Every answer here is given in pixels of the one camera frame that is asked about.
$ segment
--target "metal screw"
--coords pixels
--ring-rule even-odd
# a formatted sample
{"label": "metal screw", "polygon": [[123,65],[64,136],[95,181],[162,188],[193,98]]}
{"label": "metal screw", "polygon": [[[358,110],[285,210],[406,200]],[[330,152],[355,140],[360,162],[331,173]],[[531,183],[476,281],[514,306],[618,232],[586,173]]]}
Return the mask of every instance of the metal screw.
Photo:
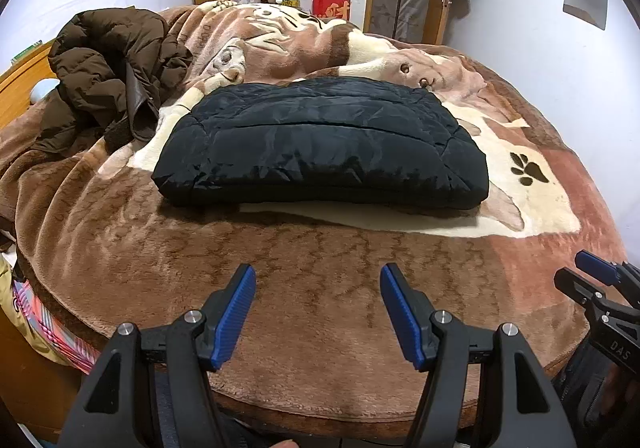
{"label": "metal screw", "polygon": [[520,331],[518,330],[518,326],[516,324],[507,322],[502,324],[502,332],[507,336],[515,336]]}
{"label": "metal screw", "polygon": [[135,329],[135,326],[131,322],[124,322],[118,325],[118,334],[129,336],[133,332],[133,329]]}
{"label": "metal screw", "polygon": [[198,309],[192,309],[184,314],[184,321],[189,323],[198,323],[202,320],[202,313]]}
{"label": "metal screw", "polygon": [[436,322],[438,323],[449,323],[451,322],[451,320],[453,320],[453,317],[451,316],[451,313],[448,313],[447,311],[436,311],[433,315],[433,317],[435,318]]}

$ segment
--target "red box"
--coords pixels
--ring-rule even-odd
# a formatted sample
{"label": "red box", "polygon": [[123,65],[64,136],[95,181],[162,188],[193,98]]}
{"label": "red box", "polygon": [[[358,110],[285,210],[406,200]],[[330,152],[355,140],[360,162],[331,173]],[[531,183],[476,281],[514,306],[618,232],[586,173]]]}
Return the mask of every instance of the red box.
{"label": "red box", "polygon": [[321,19],[336,18],[348,21],[351,0],[314,0],[311,13]]}

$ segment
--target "black padded jacket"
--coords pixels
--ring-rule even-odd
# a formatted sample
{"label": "black padded jacket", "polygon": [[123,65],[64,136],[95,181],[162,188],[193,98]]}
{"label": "black padded jacket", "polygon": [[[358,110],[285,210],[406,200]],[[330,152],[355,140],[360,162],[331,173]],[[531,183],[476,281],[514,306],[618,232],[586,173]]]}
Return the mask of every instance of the black padded jacket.
{"label": "black padded jacket", "polygon": [[153,180],[175,205],[470,209],[489,190],[484,153],[435,95],[355,77],[214,91],[178,121]]}

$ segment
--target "animal print blanket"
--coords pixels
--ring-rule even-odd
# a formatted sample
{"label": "animal print blanket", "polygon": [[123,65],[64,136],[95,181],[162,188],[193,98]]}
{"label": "animal print blanket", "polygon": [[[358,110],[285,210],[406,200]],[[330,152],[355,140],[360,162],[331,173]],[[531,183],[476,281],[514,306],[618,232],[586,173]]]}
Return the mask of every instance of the animal print blanket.
{"label": "animal print blanket", "polygon": [[[625,253],[578,157],[513,86],[458,51],[286,6],[213,2],[163,16],[194,61],[146,146],[108,155],[103,139],[81,136],[67,157],[30,150],[47,99],[0,132],[2,228],[69,329],[100,347],[120,322],[170,323],[252,263],[256,300],[233,359],[210,380],[225,406],[322,433],[339,433],[332,420],[384,424],[367,432],[386,436],[406,431],[424,382],[402,359],[380,298],[386,262],[466,323],[516,322],[549,370],[577,344],[586,322],[555,290],[556,269],[581,248]],[[162,199],[151,172],[204,95],[316,76],[433,91],[486,154],[489,198],[437,213],[330,202],[199,210]],[[471,405],[477,371],[469,383]]]}

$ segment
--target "brown puffer jacket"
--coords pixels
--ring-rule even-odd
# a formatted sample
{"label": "brown puffer jacket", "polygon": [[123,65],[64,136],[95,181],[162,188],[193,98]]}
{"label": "brown puffer jacket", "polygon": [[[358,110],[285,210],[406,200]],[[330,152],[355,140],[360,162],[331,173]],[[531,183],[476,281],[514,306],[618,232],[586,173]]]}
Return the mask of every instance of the brown puffer jacket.
{"label": "brown puffer jacket", "polygon": [[110,152],[133,138],[149,141],[160,105],[191,60],[156,13],[107,8],[76,15],[49,53],[60,84],[49,95],[33,149],[66,151],[91,127],[104,135]]}

